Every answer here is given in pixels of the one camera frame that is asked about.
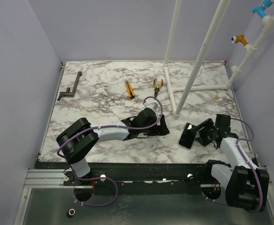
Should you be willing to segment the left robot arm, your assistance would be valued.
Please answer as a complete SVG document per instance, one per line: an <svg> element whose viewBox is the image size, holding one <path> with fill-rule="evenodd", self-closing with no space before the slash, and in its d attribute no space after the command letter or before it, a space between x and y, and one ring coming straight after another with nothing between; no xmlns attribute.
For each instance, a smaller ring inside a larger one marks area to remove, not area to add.
<svg viewBox="0 0 274 225"><path fill-rule="evenodd" d="M164 115L158 118L154 109L146 107L137 116L112 125L92 125L86 118L80 118L59 134L56 141L75 172L74 179L80 185L86 185L90 182L91 174L85 157L95 144L165 136L169 133Z"/></svg>

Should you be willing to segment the black smartphone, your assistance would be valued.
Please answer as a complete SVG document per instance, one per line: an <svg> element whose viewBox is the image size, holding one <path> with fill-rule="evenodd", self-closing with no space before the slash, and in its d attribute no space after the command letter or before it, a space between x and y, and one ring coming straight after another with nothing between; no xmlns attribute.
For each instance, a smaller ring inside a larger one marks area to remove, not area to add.
<svg viewBox="0 0 274 225"><path fill-rule="evenodd" d="M178 144L190 149L195 141L197 132L198 130L196 125L186 123Z"/></svg>

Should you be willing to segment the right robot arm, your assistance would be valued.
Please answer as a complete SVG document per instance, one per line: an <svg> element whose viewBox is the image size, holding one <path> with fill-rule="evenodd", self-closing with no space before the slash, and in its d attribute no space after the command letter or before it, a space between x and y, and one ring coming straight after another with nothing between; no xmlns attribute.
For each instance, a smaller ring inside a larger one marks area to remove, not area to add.
<svg viewBox="0 0 274 225"><path fill-rule="evenodd" d="M229 164L212 163L202 172L206 183L218 181L225 190L228 206L241 208L251 213L264 210L267 201L269 174L259 169L247 156L240 142L243 140L231 131L233 118L217 114L216 120L207 119L199 125L187 125L190 141L203 146L214 144L226 155Z"/></svg>

